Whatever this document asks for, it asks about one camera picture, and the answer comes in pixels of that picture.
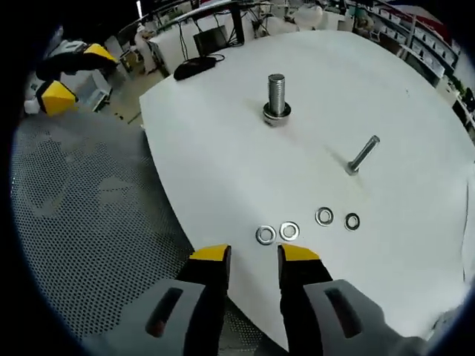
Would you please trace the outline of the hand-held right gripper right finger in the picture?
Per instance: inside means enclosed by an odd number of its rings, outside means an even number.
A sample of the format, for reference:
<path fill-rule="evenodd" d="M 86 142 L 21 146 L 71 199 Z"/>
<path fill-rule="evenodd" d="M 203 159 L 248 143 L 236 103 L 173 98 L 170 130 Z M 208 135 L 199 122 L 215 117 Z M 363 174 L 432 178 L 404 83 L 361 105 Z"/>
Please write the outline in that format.
<path fill-rule="evenodd" d="M 308 248 L 279 245 L 278 277 L 291 355 L 422 355 L 423 339 L 390 328 L 378 304 L 334 280 Z"/>

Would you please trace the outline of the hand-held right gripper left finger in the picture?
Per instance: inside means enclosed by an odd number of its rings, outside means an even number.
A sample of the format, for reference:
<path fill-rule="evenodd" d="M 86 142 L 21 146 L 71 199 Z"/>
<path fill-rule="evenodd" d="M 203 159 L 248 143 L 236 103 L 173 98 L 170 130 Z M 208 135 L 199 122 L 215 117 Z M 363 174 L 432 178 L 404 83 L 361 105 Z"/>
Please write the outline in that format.
<path fill-rule="evenodd" d="M 174 279 L 125 305 L 119 323 L 82 341 L 89 355 L 217 355 L 232 248 L 193 252 Z"/>

